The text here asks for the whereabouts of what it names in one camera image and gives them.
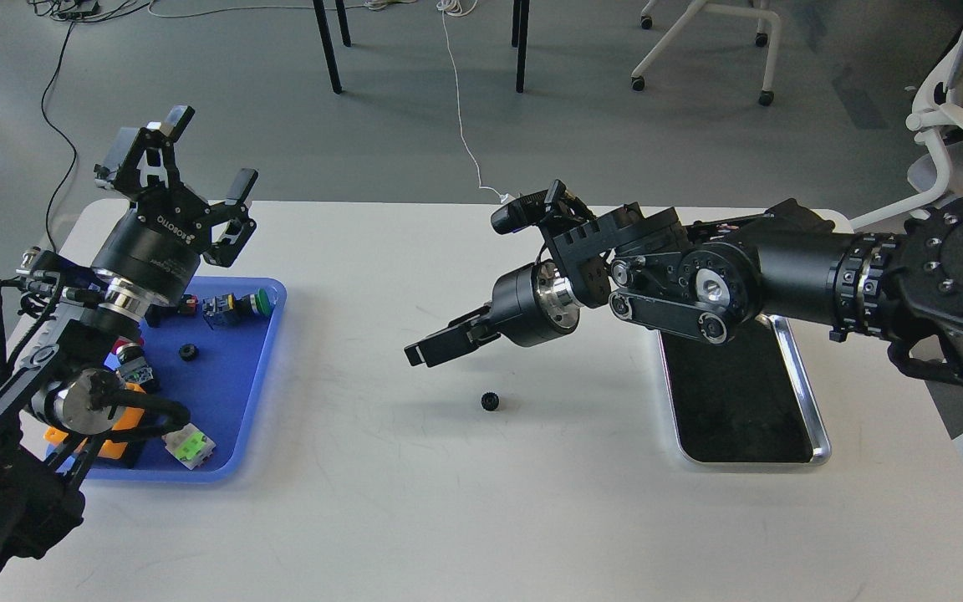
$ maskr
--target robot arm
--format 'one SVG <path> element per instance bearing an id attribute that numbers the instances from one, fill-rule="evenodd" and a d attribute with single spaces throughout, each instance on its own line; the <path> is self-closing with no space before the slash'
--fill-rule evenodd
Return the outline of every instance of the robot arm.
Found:
<path id="1" fill-rule="evenodd" d="M 23 306 L 37 319 L 8 357 L 0 333 L 0 571 L 14 556 L 42 558 L 83 522 L 80 483 L 104 441 L 141 441 L 190 420 L 176 401 L 127 390 L 103 364 L 118 339 L 138 339 L 151 305 L 176 303 L 200 256 L 230 266 L 255 230 L 245 202 L 257 179 L 252 169 L 241 171 L 228 199 L 214 205 L 180 182 L 173 144 L 192 114 L 177 106 L 165 122 L 122 129 L 96 166 L 97 183 L 121 191 L 130 208 L 90 268 L 34 248 L 16 278 L 0 281 L 0 324 L 7 287 L 24 291 Z M 165 175 L 153 174 L 158 169 Z M 210 229 L 222 222 L 225 233 L 215 241 Z M 46 324 L 49 331 L 35 339 Z M 127 406 L 163 420 L 111 431 Z M 20 446 L 22 411 L 68 434 L 45 460 Z M 72 466 L 64 469 L 69 457 Z"/>
<path id="2" fill-rule="evenodd" d="M 890 342 L 903 374 L 963 385 L 963 199 L 905 235 L 833 233 L 833 222 L 781 202 L 761 216 L 680 224 L 673 209 L 645 217 L 637 203 L 592 217 L 562 182 L 493 213 L 498 233 L 536 226 L 551 259 L 497 280 L 492 301 L 405 348 L 412 365 L 439 365 L 503 334 L 528 347 L 570 334 L 580 308 L 722 345 L 759 313 Z M 611 282 L 616 289 L 611 289 Z M 939 336 L 945 363 L 910 358 Z"/>

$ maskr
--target chair leg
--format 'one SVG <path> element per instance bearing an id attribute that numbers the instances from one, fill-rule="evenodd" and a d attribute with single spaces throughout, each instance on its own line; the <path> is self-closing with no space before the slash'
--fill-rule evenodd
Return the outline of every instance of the chair leg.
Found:
<path id="1" fill-rule="evenodd" d="M 641 29 L 653 29 L 653 16 L 649 15 L 649 11 L 652 11 L 655 5 L 656 0 L 649 0 L 649 3 L 645 4 L 645 8 L 642 8 Z"/>
<path id="2" fill-rule="evenodd" d="M 344 10 L 344 0 L 335 0 L 337 5 L 337 20 L 340 22 L 340 41 L 351 48 L 351 33 L 348 31 L 348 11 Z"/>
<path id="3" fill-rule="evenodd" d="M 527 79 L 527 32 L 530 30 L 530 0 L 520 0 L 519 7 L 519 66 L 515 73 L 515 91 L 522 93 Z"/>
<path id="4" fill-rule="evenodd" d="M 779 60 L 779 39 L 782 38 L 782 20 L 779 15 L 768 11 L 771 15 L 765 15 L 763 20 L 772 24 L 771 42 L 767 46 L 767 62 L 764 64 L 764 91 L 772 91 L 772 81 L 775 80 L 775 63 Z"/>
<path id="5" fill-rule="evenodd" d="M 512 3 L 512 48 L 519 47 L 519 18 L 522 15 L 521 0 Z"/>
<path id="6" fill-rule="evenodd" d="M 329 38 L 329 21 L 325 18 L 325 3 L 313 0 L 314 18 L 318 20 L 318 35 L 322 38 L 322 50 L 325 52 L 325 66 L 329 69 L 329 84 L 333 85 L 333 92 L 339 94 L 344 91 L 340 87 L 340 72 L 337 71 L 337 58 L 333 54 L 333 41 Z"/>
<path id="7" fill-rule="evenodd" d="M 760 0 L 760 7 L 759 7 L 760 10 L 761 10 L 761 11 L 766 11 L 766 10 L 767 10 L 767 5 L 768 5 L 768 3 L 770 3 L 770 2 L 771 2 L 771 0 Z M 757 37 L 759 37 L 759 35 L 760 35 L 761 33 L 764 33 L 764 19 L 763 19 L 763 18 L 757 19 Z"/>
<path id="8" fill-rule="evenodd" d="M 685 8 L 685 12 L 679 17 L 679 20 L 676 20 L 676 22 L 672 24 L 671 29 L 664 34 L 663 38 L 660 38 L 660 41 L 645 55 L 645 58 L 641 59 L 638 66 L 635 66 L 634 71 L 630 72 L 631 79 L 641 77 L 642 73 L 645 73 L 645 70 L 649 68 L 649 65 L 653 64 L 653 61 L 660 56 L 660 53 L 662 53 L 666 47 L 670 46 L 675 38 L 679 37 L 681 30 L 685 29 L 685 25 L 709 2 L 710 0 L 693 0 L 692 3 L 689 3 L 689 7 Z"/>

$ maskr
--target silver connector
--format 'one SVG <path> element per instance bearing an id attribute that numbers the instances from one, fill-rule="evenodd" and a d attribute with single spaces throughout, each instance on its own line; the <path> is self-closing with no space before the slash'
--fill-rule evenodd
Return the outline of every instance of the silver connector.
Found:
<path id="1" fill-rule="evenodd" d="M 93 403 L 93 382 L 99 379 L 106 369 L 89 367 L 68 385 L 54 393 L 54 418 L 70 431 L 81 435 L 97 435 L 109 431 L 121 418 L 118 406 L 95 408 Z"/>
<path id="2" fill-rule="evenodd" d="M 106 270 L 96 271 L 101 278 L 107 278 L 106 300 L 100 308 L 109 309 L 139 323 L 151 305 L 169 305 L 167 298 L 150 290 L 134 285 L 129 279 L 119 277 Z"/>
<path id="3" fill-rule="evenodd" d="M 555 263 L 545 262 L 538 269 L 534 294 L 540 308 L 559 328 L 573 330 L 578 324 L 578 308 L 582 304 L 574 297 L 570 281 L 559 275 Z"/>
<path id="4" fill-rule="evenodd" d="M 693 288 L 698 301 L 722 305 L 723 308 L 731 304 L 731 290 L 726 286 L 725 279 L 710 269 L 703 268 L 696 272 Z"/>

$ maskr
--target table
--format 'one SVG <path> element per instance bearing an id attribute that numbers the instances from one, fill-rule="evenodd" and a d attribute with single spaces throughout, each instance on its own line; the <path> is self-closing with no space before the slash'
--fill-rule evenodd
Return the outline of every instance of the table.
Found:
<path id="1" fill-rule="evenodd" d="M 124 207 L 84 210 L 64 255 L 90 262 Z M 493 208 L 256 202 L 237 263 L 200 270 L 289 293 L 240 472 L 86 482 L 84 525 L 11 560 L 0 599 L 963 599 L 963 467 L 878 340 L 794 323 L 833 457 L 770 472 L 683 460 L 655 333 L 607 309 L 409 367 L 538 252 Z"/>

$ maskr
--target cable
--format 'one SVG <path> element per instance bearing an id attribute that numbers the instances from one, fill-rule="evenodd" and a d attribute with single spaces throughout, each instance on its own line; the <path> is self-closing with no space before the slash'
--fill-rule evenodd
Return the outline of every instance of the cable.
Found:
<path id="1" fill-rule="evenodd" d="M 477 175 L 478 175 L 478 190 L 493 191 L 493 194 L 496 194 L 497 198 L 500 198 L 500 202 L 507 202 L 508 199 L 511 198 L 511 195 L 501 194 L 501 192 L 498 191 L 496 188 L 492 186 L 484 186 L 484 184 L 482 184 L 482 167 L 481 165 L 478 165 L 478 159 L 474 156 L 474 153 L 471 152 L 470 145 L 466 143 L 466 135 L 463 134 L 463 107 L 462 107 L 462 103 L 459 100 L 459 69 L 456 68 L 456 57 L 452 56 L 452 53 L 451 53 L 451 37 L 450 35 L 448 35 L 448 23 L 444 19 L 444 16 L 445 15 L 450 15 L 454 17 L 466 16 L 470 14 L 470 11 L 474 10 L 474 7 L 470 7 L 470 10 L 466 11 L 465 13 L 452 14 L 452 13 L 448 13 L 447 11 L 450 11 L 450 10 L 461 11 L 458 0 L 440 0 L 440 2 L 436 4 L 436 10 L 441 11 L 441 27 L 444 28 L 444 42 L 448 48 L 448 58 L 451 59 L 451 72 L 454 73 L 456 76 L 456 117 L 459 118 L 459 140 L 463 141 L 463 148 L 465 148 L 466 153 L 469 154 L 469 156 L 471 156 L 471 161 L 474 161 L 474 169 L 475 171 L 477 171 Z"/>
<path id="2" fill-rule="evenodd" d="M 65 175 L 62 176 L 61 182 L 58 182 L 58 186 L 54 188 L 53 193 L 50 193 L 50 201 L 47 202 L 47 211 L 43 214 L 43 231 L 47 233 L 47 240 L 50 241 L 51 251 L 55 253 L 58 252 L 58 244 L 54 243 L 54 237 L 50 236 L 50 208 L 54 205 L 54 198 L 58 195 L 58 191 L 62 190 L 62 186 L 65 186 L 66 180 L 69 176 L 73 174 L 73 168 L 77 164 L 77 147 L 73 144 L 73 141 L 69 139 L 64 132 L 58 129 L 58 126 L 50 122 L 50 118 L 47 117 L 47 92 L 50 91 L 51 85 L 54 85 L 54 81 L 58 80 L 58 74 L 62 72 L 62 59 L 65 57 L 65 46 L 69 44 L 69 35 L 73 34 L 73 27 L 76 27 L 76 22 L 69 24 L 69 29 L 65 31 L 65 39 L 62 41 L 62 49 L 58 53 L 58 64 L 54 65 L 54 73 L 50 76 L 50 81 L 47 81 L 47 87 L 43 88 L 43 96 L 39 98 L 39 113 L 43 114 L 43 121 L 50 125 L 50 129 L 54 132 L 58 132 L 58 135 L 65 140 L 66 144 L 69 145 L 69 149 L 73 152 L 73 160 L 69 161 L 69 169 L 66 169 Z"/>
<path id="3" fill-rule="evenodd" d="M 459 0 L 436 0 L 436 10 L 450 17 L 465 17 L 478 7 L 478 0 L 474 0 L 470 8 L 463 10 Z"/>
<path id="4" fill-rule="evenodd" d="M 414 4 L 418 0 L 366 0 L 366 3 L 362 4 L 351 4 L 344 8 L 369 8 L 371 11 L 383 11 L 393 4 Z M 314 7 L 298 7 L 298 5 L 284 5 L 284 4 L 263 4 L 257 5 L 256 7 L 229 7 L 229 8 L 214 8 L 211 11 L 203 11 L 201 13 L 188 13 L 185 15 L 167 15 L 164 13 L 154 12 L 154 5 L 158 3 L 158 0 L 150 0 L 148 3 L 148 13 L 149 15 L 156 16 L 163 19 L 183 19 L 188 17 L 202 17 L 206 15 L 217 15 L 218 13 L 228 13 L 230 11 L 261 11 L 261 10 L 294 10 L 294 11 L 313 11 Z M 336 8 L 325 8 L 326 12 L 336 11 Z"/>
<path id="5" fill-rule="evenodd" d="M 414 4 L 418 0 L 366 0 L 363 3 L 364 7 L 370 8 L 371 11 L 383 11 L 386 8 L 391 7 L 393 4 Z"/>
<path id="6" fill-rule="evenodd" d="M 65 4 L 64 0 L 28 0 L 29 7 L 32 7 L 32 12 L 38 17 L 50 17 L 56 22 L 71 22 L 71 23 L 106 23 L 108 20 L 114 20 L 116 18 L 123 17 L 125 15 L 131 15 L 134 12 L 146 8 L 149 3 L 144 3 L 136 7 L 139 0 L 123 0 L 122 3 L 118 4 L 117 8 L 104 13 L 93 14 L 93 15 L 80 15 L 74 11 L 76 8 L 80 7 L 80 0 L 73 0 L 69 4 Z M 47 10 L 39 12 L 39 4 L 46 4 Z"/>

